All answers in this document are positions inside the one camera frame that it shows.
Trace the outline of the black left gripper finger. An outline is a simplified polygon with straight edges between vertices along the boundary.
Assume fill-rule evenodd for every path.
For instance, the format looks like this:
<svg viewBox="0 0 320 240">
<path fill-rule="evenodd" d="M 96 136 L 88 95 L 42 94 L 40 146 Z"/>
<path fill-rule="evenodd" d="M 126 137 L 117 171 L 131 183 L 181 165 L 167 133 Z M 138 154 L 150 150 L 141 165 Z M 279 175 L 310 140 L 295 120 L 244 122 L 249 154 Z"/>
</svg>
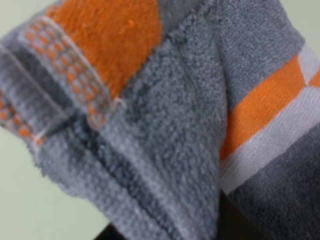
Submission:
<svg viewBox="0 0 320 240">
<path fill-rule="evenodd" d="M 239 203 L 220 190 L 218 195 L 216 236 L 212 240 L 270 240 L 270 235 L 249 217 Z M 151 236 L 132 238 L 125 236 L 113 223 L 109 223 L 94 240 L 173 240 Z"/>
</svg>

